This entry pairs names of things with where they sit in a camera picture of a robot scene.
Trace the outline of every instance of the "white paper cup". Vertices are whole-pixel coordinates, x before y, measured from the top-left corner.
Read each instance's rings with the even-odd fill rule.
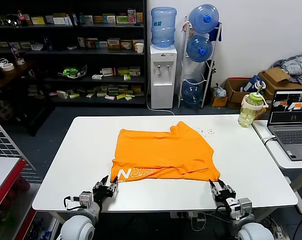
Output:
[[[136,45],[137,53],[142,54],[143,53],[143,47],[145,46],[145,44],[142,43],[142,42],[137,42],[135,45]]]

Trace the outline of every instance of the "gray cloth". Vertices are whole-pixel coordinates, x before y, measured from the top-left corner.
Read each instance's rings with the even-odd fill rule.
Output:
[[[290,57],[286,60],[276,61],[272,67],[280,67],[293,79],[302,84],[302,55]]]

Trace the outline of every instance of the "laptop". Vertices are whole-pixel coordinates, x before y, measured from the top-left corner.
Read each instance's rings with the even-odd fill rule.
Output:
[[[277,90],[267,127],[292,161],[302,161],[302,90]]]

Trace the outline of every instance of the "black shelving unit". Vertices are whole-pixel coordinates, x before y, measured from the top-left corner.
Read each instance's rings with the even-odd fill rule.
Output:
[[[133,49],[108,49],[108,48],[81,48],[78,37],[98,38],[106,41],[109,38],[122,40],[143,39],[147,45],[147,0],[39,0],[37,4],[31,0],[16,2],[8,0],[0,2],[0,15],[15,13],[22,10],[30,16],[45,16],[52,13],[75,13],[79,20],[79,13],[84,15],[102,15],[103,13],[125,13],[128,8],[136,8],[136,12],[143,13],[143,23],[137,24],[80,24],[72,25],[29,25],[9,26],[0,25],[0,41],[35,41],[43,43],[43,37],[49,37],[54,50],[33,51],[20,49],[25,60],[37,61],[43,85],[50,86],[54,90],[66,90],[67,88],[94,88],[100,84],[125,84],[129,86],[141,86],[145,96],[134,97],[132,100],[108,100],[103,97],[88,98],[84,96],[74,99],[62,99],[56,96],[50,97],[55,106],[146,106],[147,100],[147,76],[148,76],[148,51],[138,54]],[[77,45],[77,49],[68,50],[67,46]],[[0,57],[12,57],[9,48],[0,48]],[[64,67],[87,64],[87,74],[80,79],[67,79],[59,77]],[[123,76],[103,77],[102,80],[93,80],[92,75],[100,74],[101,68],[140,67],[141,76],[132,76],[131,80],[124,81]]]

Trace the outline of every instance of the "orange t-shirt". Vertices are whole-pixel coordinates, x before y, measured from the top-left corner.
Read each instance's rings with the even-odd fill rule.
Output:
[[[171,132],[121,129],[117,138],[111,180],[191,179],[217,181],[213,149],[202,136],[180,121]]]

